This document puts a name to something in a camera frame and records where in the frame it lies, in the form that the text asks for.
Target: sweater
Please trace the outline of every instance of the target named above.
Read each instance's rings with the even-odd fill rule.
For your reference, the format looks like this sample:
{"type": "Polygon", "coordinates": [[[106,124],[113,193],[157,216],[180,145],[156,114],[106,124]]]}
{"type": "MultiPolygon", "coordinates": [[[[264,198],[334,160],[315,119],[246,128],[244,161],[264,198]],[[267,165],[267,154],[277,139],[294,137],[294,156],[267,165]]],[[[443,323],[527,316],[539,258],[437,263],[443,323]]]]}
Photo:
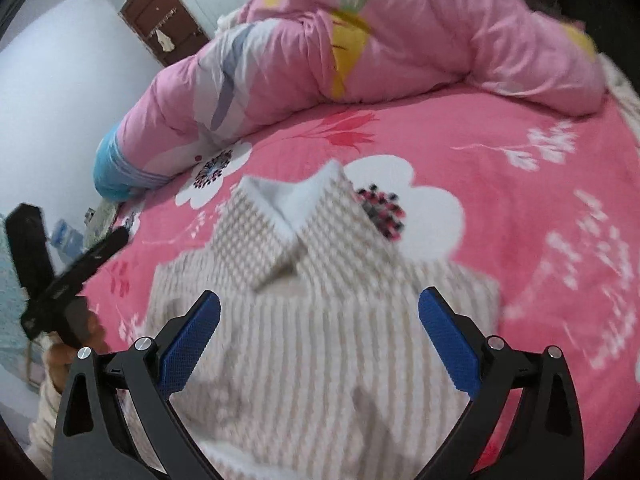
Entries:
{"type": "MultiPolygon", "coordinates": [[[[244,177],[210,243],[156,269],[143,333],[203,290],[220,297],[220,323],[170,402],[225,479],[413,479],[468,402],[417,315],[431,285],[495,331],[496,283],[403,258],[331,161],[297,184],[244,177]]],[[[123,404],[141,457],[162,469],[123,404]]]]}

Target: person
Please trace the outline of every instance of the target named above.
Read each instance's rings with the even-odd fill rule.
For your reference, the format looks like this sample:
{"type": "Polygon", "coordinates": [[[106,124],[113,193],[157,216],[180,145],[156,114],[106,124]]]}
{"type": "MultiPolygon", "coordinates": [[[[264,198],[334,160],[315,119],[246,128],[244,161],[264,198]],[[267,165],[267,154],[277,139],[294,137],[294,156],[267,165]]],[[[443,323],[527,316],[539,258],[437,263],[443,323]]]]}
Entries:
{"type": "MultiPolygon", "coordinates": [[[[87,329],[89,337],[82,341],[82,344],[100,354],[108,353],[110,348],[104,339],[104,327],[93,312],[89,313],[87,329]]],[[[31,445],[26,453],[43,475],[50,479],[53,477],[51,450],[58,408],[69,375],[69,366],[76,358],[78,350],[64,344],[56,333],[49,334],[49,341],[50,346],[43,355],[47,373],[40,387],[38,418],[29,428],[31,445]]]]}

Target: sweater collar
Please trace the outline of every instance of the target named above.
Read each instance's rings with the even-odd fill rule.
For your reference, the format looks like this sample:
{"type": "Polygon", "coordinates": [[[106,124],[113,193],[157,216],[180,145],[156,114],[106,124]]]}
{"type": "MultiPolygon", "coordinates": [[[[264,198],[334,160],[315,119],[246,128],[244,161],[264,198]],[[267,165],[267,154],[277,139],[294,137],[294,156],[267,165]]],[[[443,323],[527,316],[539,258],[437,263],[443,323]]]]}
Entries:
{"type": "Polygon", "coordinates": [[[306,290],[331,296],[376,282],[381,261],[396,257],[334,160],[294,184],[243,177],[212,250],[236,290],[259,290],[289,268],[306,290]]]}

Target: bedding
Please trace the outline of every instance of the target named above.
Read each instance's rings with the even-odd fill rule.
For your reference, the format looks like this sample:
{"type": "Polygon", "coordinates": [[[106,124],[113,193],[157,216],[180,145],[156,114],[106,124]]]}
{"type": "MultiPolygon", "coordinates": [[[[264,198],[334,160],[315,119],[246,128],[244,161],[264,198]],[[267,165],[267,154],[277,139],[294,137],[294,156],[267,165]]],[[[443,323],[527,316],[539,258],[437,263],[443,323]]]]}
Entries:
{"type": "MultiPolygon", "coordinates": [[[[85,291],[112,348],[126,348],[142,335],[156,266],[207,244],[244,174],[299,182],[335,158],[355,189],[376,184],[398,196],[404,228],[389,243],[404,256],[452,258],[495,278],[498,332],[519,349],[562,348],[588,476],[640,404],[635,147],[611,95],[588,118],[468,84],[391,103],[321,105],[128,202],[116,223],[132,241],[85,291]]],[[[443,378],[433,388],[445,396],[453,386],[443,378]]],[[[485,459],[503,434],[500,426],[485,459]]]]}
{"type": "Polygon", "coordinates": [[[250,0],[198,54],[162,70],[98,148],[121,201],[292,112],[375,103],[466,81],[568,116],[599,109],[604,76],[577,28],[523,0],[250,0]]]}

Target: pink bedsheet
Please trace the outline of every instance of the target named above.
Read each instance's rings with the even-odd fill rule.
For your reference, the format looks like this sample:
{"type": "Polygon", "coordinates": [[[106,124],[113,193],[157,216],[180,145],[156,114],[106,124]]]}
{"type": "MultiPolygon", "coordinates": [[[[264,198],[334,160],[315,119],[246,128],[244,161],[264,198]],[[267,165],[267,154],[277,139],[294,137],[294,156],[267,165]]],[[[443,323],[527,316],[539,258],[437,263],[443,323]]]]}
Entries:
{"type": "Polygon", "coordinates": [[[459,85],[323,105],[239,141],[124,208],[132,242],[85,289],[112,347],[139,335],[156,265],[209,240],[243,174],[295,182],[330,158],[355,186],[398,194],[395,243],[409,257],[450,256],[499,280],[512,346],[562,348],[590,475],[640,405],[639,163],[608,97],[576,120],[459,85]]]}

